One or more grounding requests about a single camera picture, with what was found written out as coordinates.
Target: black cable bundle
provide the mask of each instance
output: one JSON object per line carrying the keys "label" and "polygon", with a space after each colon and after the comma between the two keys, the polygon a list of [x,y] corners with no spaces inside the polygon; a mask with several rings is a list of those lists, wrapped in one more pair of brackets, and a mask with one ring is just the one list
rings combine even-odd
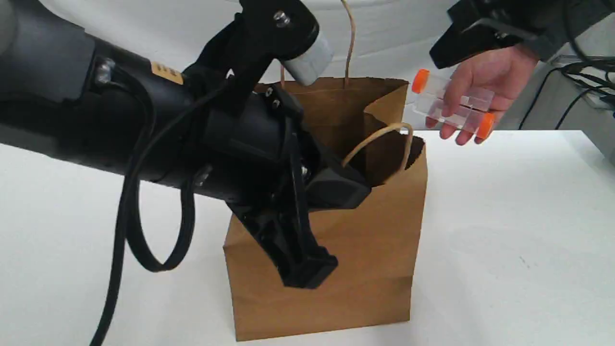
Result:
{"label": "black cable bundle", "polygon": [[[536,92],[536,96],[534,97],[534,100],[532,101],[530,107],[528,108],[528,111],[525,113],[523,119],[521,120],[521,123],[519,125],[519,129],[523,129],[523,125],[525,124],[525,121],[528,119],[528,117],[530,116],[530,113],[532,112],[532,110],[534,109],[534,106],[536,106],[536,102],[538,101],[538,98],[540,97],[540,94],[545,86],[545,84],[547,83],[547,80],[549,79],[549,77],[551,76],[551,74],[555,71],[559,71],[564,77],[572,80],[573,82],[575,82],[577,85],[585,88],[585,90],[583,90],[568,106],[568,108],[566,109],[566,111],[562,114],[560,120],[558,121],[557,125],[555,126],[556,130],[559,130],[561,128],[561,125],[564,123],[564,120],[566,119],[566,117],[568,116],[568,114],[570,113],[570,111],[573,109],[573,107],[577,104],[577,102],[583,98],[583,96],[591,93],[591,92],[597,92],[599,94],[601,94],[603,97],[601,98],[602,100],[608,102],[609,104],[614,104],[615,105],[615,95],[613,95],[613,93],[606,91],[607,89],[610,89],[612,92],[615,92],[615,83],[613,83],[610,78],[609,75],[611,73],[615,73],[615,58],[611,58],[611,59],[591,59],[589,58],[585,52],[583,52],[583,50],[579,47],[579,44],[576,41],[576,38],[573,36],[572,34],[572,28],[570,25],[570,17],[569,17],[569,6],[571,4],[572,0],[564,0],[563,1],[563,7],[562,7],[562,16],[563,16],[563,23],[564,23],[564,32],[566,33],[566,37],[568,38],[568,41],[570,43],[570,47],[572,48],[572,50],[574,51],[574,53],[579,57],[579,59],[581,59],[581,62],[578,63],[571,63],[569,65],[566,65],[564,67],[561,68],[554,68],[553,70],[550,70],[547,73],[547,76],[545,76],[544,80],[542,81],[542,84],[540,86],[540,88],[538,89],[538,91]],[[609,0],[602,0],[602,3],[612,12],[615,12],[615,9],[613,8],[613,6],[611,5],[611,3],[609,2]],[[587,73],[583,73],[583,69],[588,68],[588,67],[592,67],[592,68],[596,68],[598,70],[604,71],[605,72],[605,78],[604,79],[600,79],[597,78],[595,76],[592,76],[590,74]],[[575,78],[575,77],[580,77],[580,78],[584,78],[588,81],[594,82],[596,85],[591,85],[585,81],[583,81],[580,78]]]}
{"label": "black cable bundle", "polygon": [[143,167],[143,163],[154,146],[183,119],[185,119],[185,117],[193,114],[195,111],[200,110],[203,107],[206,107],[212,99],[220,94],[225,86],[225,84],[223,84],[219,89],[197,100],[190,107],[173,118],[162,129],[154,133],[157,120],[156,111],[143,85],[141,85],[136,78],[126,73],[119,67],[114,68],[114,75],[117,76],[117,81],[106,83],[103,88],[117,89],[134,97],[143,109],[145,120],[126,168],[124,185],[122,187],[119,207],[117,209],[116,229],[113,242],[113,259],[111,262],[111,274],[105,300],[105,307],[103,309],[103,313],[101,314],[96,333],[90,342],[90,346],[102,345],[105,336],[109,331],[109,327],[111,326],[111,320],[115,312],[122,279],[126,241],[128,241],[129,246],[139,263],[151,272],[164,272],[174,269],[181,263],[188,252],[188,247],[192,240],[192,234],[194,233],[195,180],[203,173],[203,170],[197,171],[183,184],[181,188],[180,232],[175,248],[167,261],[163,264],[158,262],[149,250],[143,234],[143,229],[141,227],[139,212],[139,175]]}

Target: yellow label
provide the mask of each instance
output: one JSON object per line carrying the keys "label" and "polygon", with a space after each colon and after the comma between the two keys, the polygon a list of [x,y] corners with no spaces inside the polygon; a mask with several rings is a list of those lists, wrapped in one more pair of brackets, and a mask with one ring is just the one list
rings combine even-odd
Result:
{"label": "yellow label", "polygon": [[152,72],[158,77],[168,79],[169,81],[175,82],[179,85],[184,85],[184,77],[181,75],[181,72],[170,67],[166,67],[161,63],[152,62]]}

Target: brown paper bag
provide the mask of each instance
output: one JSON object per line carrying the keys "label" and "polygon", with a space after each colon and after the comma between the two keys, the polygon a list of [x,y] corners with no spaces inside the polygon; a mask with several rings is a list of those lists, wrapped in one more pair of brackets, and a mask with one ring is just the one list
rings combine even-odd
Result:
{"label": "brown paper bag", "polygon": [[285,88],[303,105],[307,128],[337,155],[367,145],[351,165],[374,189],[356,210],[310,215],[319,244],[339,261],[316,290],[283,287],[267,255],[232,218],[224,253],[237,340],[408,321],[427,184],[424,144],[414,137],[410,147],[398,132],[364,142],[401,122],[408,82],[322,78],[309,87],[286,82]]}

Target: bag handle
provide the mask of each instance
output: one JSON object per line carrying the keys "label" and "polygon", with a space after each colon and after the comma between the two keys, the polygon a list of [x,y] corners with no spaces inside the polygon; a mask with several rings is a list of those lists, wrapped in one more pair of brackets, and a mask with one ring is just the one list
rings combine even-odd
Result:
{"label": "bag handle", "polygon": [[[354,51],[354,41],[357,36],[357,25],[354,21],[354,16],[352,15],[352,11],[350,9],[350,5],[348,4],[348,2],[346,0],[341,0],[341,2],[342,2],[342,5],[344,5],[346,12],[348,13],[348,18],[350,19],[350,27],[351,27],[350,48],[348,48],[348,56],[346,57],[346,72],[344,74],[344,89],[345,89],[350,83],[350,61],[352,59],[352,52]],[[285,82],[286,80],[285,80],[285,73],[284,73],[284,65],[280,64],[280,85],[282,86],[282,89],[284,89]]]}
{"label": "bag handle", "polygon": [[350,163],[350,161],[352,161],[352,159],[363,148],[367,147],[370,143],[372,143],[375,140],[379,139],[380,137],[388,134],[389,132],[399,131],[401,129],[408,129],[408,137],[407,137],[407,140],[406,140],[406,147],[405,147],[404,152],[403,152],[402,164],[400,165],[399,170],[394,175],[392,175],[391,178],[393,178],[398,173],[401,173],[401,172],[405,171],[406,170],[406,166],[408,165],[408,160],[410,158],[410,149],[412,147],[412,138],[414,137],[414,133],[415,133],[415,131],[412,128],[412,126],[410,126],[410,124],[407,124],[407,123],[394,123],[394,124],[391,124],[391,125],[385,127],[384,129],[380,129],[380,130],[372,133],[371,136],[367,137],[363,142],[359,143],[359,145],[357,145],[346,156],[344,161],[342,161],[342,167],[346,167]]}

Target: white table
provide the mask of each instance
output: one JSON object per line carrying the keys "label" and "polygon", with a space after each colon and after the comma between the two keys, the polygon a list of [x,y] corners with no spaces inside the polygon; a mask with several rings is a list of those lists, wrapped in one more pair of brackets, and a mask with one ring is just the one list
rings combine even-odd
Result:
{"label": "white table", "polygon": [[[427,140],[412,322],[248,345],[608,345],[615,340],[615,168],[581,132]],[[0,345],[86,345],[105,298],[119,176],[0,147]],[[178,192],[142,191],[161,256]],[[222,244],[230,212],[197,199],[185,263],[131,254],[105,345],[235,345]]]}

